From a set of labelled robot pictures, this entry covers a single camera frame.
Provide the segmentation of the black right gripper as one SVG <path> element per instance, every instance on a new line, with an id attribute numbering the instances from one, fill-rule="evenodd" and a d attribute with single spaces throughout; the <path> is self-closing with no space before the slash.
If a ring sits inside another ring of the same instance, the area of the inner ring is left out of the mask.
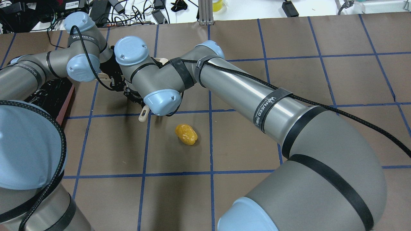
<path id="1" fill-rule="evenodd" d="M 129 87 L 126 87 L 124 90 L 124 95 L 129 101 L 132 101 L 133 103 L 137 103 L 141 107 L 145 106 L 144 99 L 141 97 L 141 95 L 137 91 L 134 91 Z"/>

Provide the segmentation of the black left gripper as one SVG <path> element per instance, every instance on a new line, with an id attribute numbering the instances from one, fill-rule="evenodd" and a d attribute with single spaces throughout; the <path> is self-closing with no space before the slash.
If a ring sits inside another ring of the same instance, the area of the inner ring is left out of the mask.
<path id="1" fill-rule="evenodd" d="M 99 60 L 100 70 L 110 77 L 110 90 L 123 92 L 126 83 L 122 77 L 122 70 L 116 60 L 114 47 L 105 47 L 99 55 Z"/>

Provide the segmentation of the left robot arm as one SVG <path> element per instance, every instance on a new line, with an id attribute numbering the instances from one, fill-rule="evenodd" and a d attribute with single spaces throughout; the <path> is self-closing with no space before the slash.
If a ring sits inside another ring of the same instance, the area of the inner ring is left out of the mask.
<path id="1" fill-rule="evenodd" d="M 61 181 L 67 142 L 61 125 L 25 102 L 47 81 L 115 80 L 114 52 L 85 12 L 64 20 L 67 48 L 14 59 L 1 69 L 1 225 L 10 231 L 93 231 Z"/>

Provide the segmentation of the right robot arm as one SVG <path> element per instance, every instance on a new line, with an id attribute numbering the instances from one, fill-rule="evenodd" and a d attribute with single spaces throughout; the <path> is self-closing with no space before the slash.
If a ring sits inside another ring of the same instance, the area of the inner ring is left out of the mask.
<path id="1" fill-rule="evenodd" d="M 209 89 L 281 146 L 286 161 L 218 221 L 218 231 L 371 231 L 387 200 L 386 179 L 349 117 L 410 150 L 387 131 L 352 114 L 299 97 L 242 71 L 211 40 L 158 67 L 145 42 L 114 48 L 126 83 L 158 116 L 175 111 L 196 83 Z"/>

